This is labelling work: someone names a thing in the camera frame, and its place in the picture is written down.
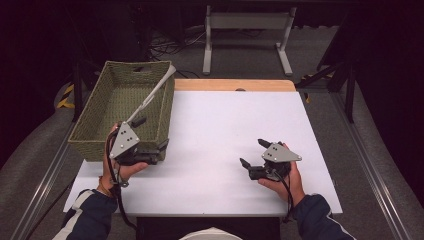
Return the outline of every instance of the table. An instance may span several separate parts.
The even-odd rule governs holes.
[[[248,91],[228,91],[238,88]],[[333,213],[342,212],[302,100],[290,81],[177,79],[175,89],[166,159],[133,176],[123,189],[128,215],[285,215],[287,205],[251,181],[239,162],[243,157],[263,165],[258,138],[281,140],[301,155],[298,167],[305,192],[322,194]],[[101,174],[100,162],[84,161],[64,210],[81,190],[96,188]]]

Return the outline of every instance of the dark blue sleeve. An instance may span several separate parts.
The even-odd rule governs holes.
[[[84,190],[69,209],[54,239],[106,239],[111,228],[116,199],[97,190]]]
[[[306,195],[294,209],[299,234],[309,239],[355,239],[332,219],[330,206],[321,195]]]

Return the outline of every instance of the basket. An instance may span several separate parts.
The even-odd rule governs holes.
[[[87,161],[102,161],[107,135],[114,123],[126,121],[167,72],[171,62],[107,61],[68,142]],[[142,149],[156,149],[168,139],[175,80],[172,75],[136,119],[133,129]],[[163,151],[158,160],[165,159]]]

